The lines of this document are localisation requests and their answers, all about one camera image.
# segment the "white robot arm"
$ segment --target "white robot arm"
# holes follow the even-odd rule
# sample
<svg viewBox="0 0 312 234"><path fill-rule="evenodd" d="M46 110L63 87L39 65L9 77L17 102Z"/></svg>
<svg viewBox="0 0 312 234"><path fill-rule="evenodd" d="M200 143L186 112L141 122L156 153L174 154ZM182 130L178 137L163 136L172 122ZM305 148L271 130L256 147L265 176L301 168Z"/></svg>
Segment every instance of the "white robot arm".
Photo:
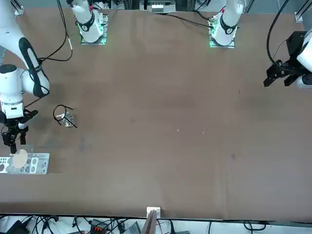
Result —
<svg viewBox="0 0 312 234"><path fill-rule="evenodd" d="M50 82L17 25L9 0L0 0L0 46L20 57L28 69L24 71L11 64L0 66L1 109L7 119L23 117L22 92L42 98L49 93Z"/></svg>
<svg viewBox="0 0 312 234"><path fill-rule="evenodd" d="M81 36L88 43L96 42L103 36L101 30L101 15L97 10L91 10L88 0L66 0L77 19Z"/></svg>
<svg viewBox="0 0 312 234"><path fill-rule="evenodd" d="M1 136L11 153L15 153L17 135L20 134L20 143L26 144L29 121L38 114L37 110L30 112L24 108L22 93L42 98L49 94L50 82L32 45L15 21L10 0L0 0L0 46L16 54L27 67L23 70L12 64L0 66L0 123L8 128Z"/></svg>
<svg viewBox="0 0 312 234"><path fill-rule="evenodd" d="M227 0L224 12L221 11L218 13L216 16L218 25L212 37L219 45L226 46L232 42L243 9L242 0Z"/></svg>
<svg viewBox="0 0 312 234"><path fill-rule="evenodd" d="M297 79L297 87L312 88L312 29L305 34L297 60L309 71Z"/></svg>

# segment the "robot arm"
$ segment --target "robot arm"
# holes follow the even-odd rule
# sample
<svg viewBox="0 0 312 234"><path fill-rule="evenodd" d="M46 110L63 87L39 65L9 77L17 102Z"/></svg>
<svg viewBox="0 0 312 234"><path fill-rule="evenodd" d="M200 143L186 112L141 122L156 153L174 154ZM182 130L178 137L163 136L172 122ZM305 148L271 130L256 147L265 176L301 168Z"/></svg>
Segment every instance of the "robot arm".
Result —
<svg viewBox="0 0 312 234"><path fill-rule="evenodd" d="M101 30L101 17L97 10L91 10L88 0L66 0L77 19L80 34L88 43L96 42L104 31Z"/></svg>
<svg viewBox="0 0 312 234"><path fill-rule="evenodd" d="M22 91L42 98L49 94L50 82L38 57L21 32L9 0L0 0L0 46L16 54L28 70L14 65L0 66L0 101L7 119L23 117Z"/></svg>
<svg viewBox="0 0 312 234"><path fill-rule="evenodd" d="M212 34L213 39L219 45L229 45L237 30L238 20L243 13L242 0L227 0L224 12L219 12L216 16L218 19L218 25Z"/></svg>

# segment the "wire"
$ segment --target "wire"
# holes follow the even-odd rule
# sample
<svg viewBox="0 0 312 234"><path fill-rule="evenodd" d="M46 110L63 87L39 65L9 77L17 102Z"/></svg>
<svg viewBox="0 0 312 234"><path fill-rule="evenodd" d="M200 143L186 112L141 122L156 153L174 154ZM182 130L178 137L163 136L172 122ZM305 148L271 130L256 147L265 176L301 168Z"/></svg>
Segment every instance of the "wire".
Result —
<svg viewBox="0 0 312 234"><path fill-rule="evenodd" d="M203 19L205 19L205 20L209 20L210 19L210 17L204 17L199 11L195 11L197 14L199 14L199 16L200 17L202 17Z"/></svg>
<svg viewBox="0 0 312 234"><path fill-rule="evenodd" d="M52 219L51 216L48 217L48 218L46 218L46 217L41 218L41 220L43 221L43 227L42 227L42 230L41 230L41 234L44 233L45 228L48 228L50 230L51 234L54 234L54 232L51 230L50 225L49 225L49 220L50 219Z"/></svg>
<svg viewBox="0 0 312 234"><path fill-rule="evenodd" d="M284 40L284 41L282 41L282 42L280 43L280 45L278 46L278 48L277 48L277 50L276 50L276 52L275 52L275 54L274 54L274 56L273 56L273 59L275 58L275 56L276 56L276 54L277 54L277 52L278 52L278 49L280 48L280 46L281 46L285 41L287 41L287 39Z"/></svg>
<svg viewBox="0 0 312 234"><path fill-rule="evenodd" d="M251 233L253 233L253 231L263 231L263 230L267 227L267 225L264 223L262 228L253 228L253 226L252 226L252 224L251 224L250 221L244 220L244 227L245 227L248 231L251 231Z"/></svg>
<svg viewBox="0 0 312 234"><path fill-rule="evenodd" d="M92 223L92 221L91 221L91 220L86 219L86 217L83 217L83 218L84 218L84 220L86 220L86 221L88 222L88 224L90 224L90 225L91 225L91 223Z"/></svg>
<svg viewBox="0 0 312 234"><path fill-rule="evenodd" d="M226 5L224 7L221 8L221 10L219 11L219 13L226 7Z"/></svg>
<svg viewBox="0 0 312 234"><path fill-rule="evenodd" d="M27 218L30 218L30 217L32 217L32 215L29 215L29 216L27 216L26 218L24 218L24 219L21 221L21 223L22 223L23 221L25 221Z"/></svg>
<svg viewBox="0 0 312 234"><path fill-rule="evenodd" d="M124 221L121 221L120 224L123 224L123 223L126 222L127 220L129 220L129 219L127 218L127 219L125 219ZM113 233L113 230L115 230L117 227L118 227L118 225L115 226L113 229L111 229L107 234Z"/></svg>
<svg viewBox="0 0 312 234"><path fill-rule="evenodd" d="M40 216L37 217L37 219L36 219L36 224L35 224L35 226L34 226L32 232L31 232L31 234L33 234L35 230L37 231L37 234L39 234L39 233L38 233L38 229L37 229L38 224L41 222L41 220L38 222L39 218L40 218Z"/></svg>
<svg viewBox="0 0 312 234"><path fill-rule="evenodd" d="M110 218L110 220L111 220L111 230L113 230L113 225L114 225L115 221L112 221L112 218Z"/></svg>
<svg viewBox="0 0 312 234"><path fill-rule="evenodd" d="M282 5L281 9L279 9L277 15L275 16L275 19L273 20L271 26L270 26L270 29L269 29L269 32L268 32L268 38L267 38L267 52L268 52L268 56L269 56L269 59L271 60L271 62L277 66L280 70L282 71L286 71L286 72L290 72L291 74L294 74L295 73L295 70L294 69L288 69L288 68L285 68L285 67L282 67L280 66L279 64L277 64L277 62L274 61L274 59L272 58L271 56L271 53L270 53L270 37L271 37L271 32L273 30L273 27L279 17L279 15L282 13L283 9L285 8L285 6L287 5L287 3L289 2L289 0L285 0L284 4Z"/></svg>
<svg viewBox="0 0 312 234"><path fill-rule="evenodd" d="M161 232L161 234L163 234L162 228L161 228L161 224L160 224L160 222L159 222L159 219L157 219L157 222L158 222L158 225L159 225L159 228L160 228L160 232Z"/></svg>
<svg viewBox="0 0 312 234"><path fill-rule="evenodd" d="M203 3L196 10L198 11L206 2L207 2L206 6L208 6L208 4L211 2L211 0L204 0Z"/></svg>
<svg viewBox="0 0 312 234"><path fill-rule="evenodd" d="M211 224L212 224L212 222L209 223L208 234L210 234Z"/></svg>
<svg viewBox="0 0 312 234"><path fill-rule="evenodd" d="M71 54L71 56L70 56L68 59L64 59L64 60L62 60L62 59L50 58L51 56L53 56L55 53L57 53L57 52L64 46L64 44L65 44L67 38L68 38L68 42L69 42L69 44L70 44L71 50L73 50L72 45L71 45L70 40L69 40L69 35L68 35L68 32L67 32L67 26L66 26L65 16L64 16L64 13L63 13L63 8L62 8L62 6L61 6L59 0L57 0L57 3L58 3L59 14L60 14L60 16L61 16L61 19L62 19L62 22L63 22L63 25L64 25L64 29L65 29L65 38L64 38L63 43L61 44L61 46L60 46L58 49L56 49L54 52L52 52L52 53L51 53L50 55L48 55L47 57L39 58L39 61L40 61L41 63L43 63L43 62L46 61L47 59L48 59L48 60L55 60L55 61L68 61L68 60L72 57L72 54Z"/></svg>
<svg viewBox="0 0 312 234"><path fill-rule="evenodd" d="M177 18L177 19L180 19L180 20L184 20L186 22L193 23L195 25L203 26L203 27L206 27L206 28L213 28L212 26L209 26L209 25L206 25L206 24L202 24L202 23L197 23L197 22L191 21L189 19L181 18L179 16L174 16L174 15L167 15L167 16L171 16L171 17L174 17L174 18Z"/></svg>
<svg viewBox="0 0 312 234"><path fill-rule="evenodd" d="M250 228L248 228L248 227L246 226L245 222L248 222L248 224L250 225ZM253 226L252 226L251 222L244 220L244 227L245 227L248 231L250 231L251 234L253 234L254 229L253 229Z"/></svg>

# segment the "metal frame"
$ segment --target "metal frame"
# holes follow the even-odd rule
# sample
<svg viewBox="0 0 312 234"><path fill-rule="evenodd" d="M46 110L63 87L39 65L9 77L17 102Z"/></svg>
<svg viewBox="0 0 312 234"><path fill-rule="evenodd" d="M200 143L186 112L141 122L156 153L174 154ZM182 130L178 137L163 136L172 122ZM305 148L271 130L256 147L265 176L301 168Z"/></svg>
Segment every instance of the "metal frame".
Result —
<svg viewBox="0 0 312 234"><path fill-rule="evenodd" d="M18 0L11 0L11 5L14 7L15 16L22 16L24 13L24 7L18 2Z"/></svg>

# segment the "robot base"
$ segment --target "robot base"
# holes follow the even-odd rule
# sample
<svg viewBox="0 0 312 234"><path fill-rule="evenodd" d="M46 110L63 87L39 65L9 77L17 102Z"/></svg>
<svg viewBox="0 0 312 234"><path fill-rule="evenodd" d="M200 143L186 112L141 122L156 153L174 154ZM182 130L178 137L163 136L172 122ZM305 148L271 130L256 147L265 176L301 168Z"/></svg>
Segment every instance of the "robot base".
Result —
<svg viewBox="0 0 312 234"><path fill-rule="evenodd" d="M101 36L97 41L89 43L86 42L83 37L81 36L80 44L81 45L105 45L107 40L107 26L108 26L108 15L103 15L102 13L99 14L99 18L102 19L100 21L100 30L103 32L103 36Z"/></svg>
<svg viewBox="0 0 312 234"><path fill-rule="evenodd" d="M232 42L229 45L223 46L223 45L219 45L212 37L212 34L214 33L215 28L218 26L218 19L216 16L214 16L213 18L210 18L208 20L208 25L214 27L213 29L209 28L209 47L212 48L235 48L235 42L234 42L234 38L235 35L233 37Z"/></svg>

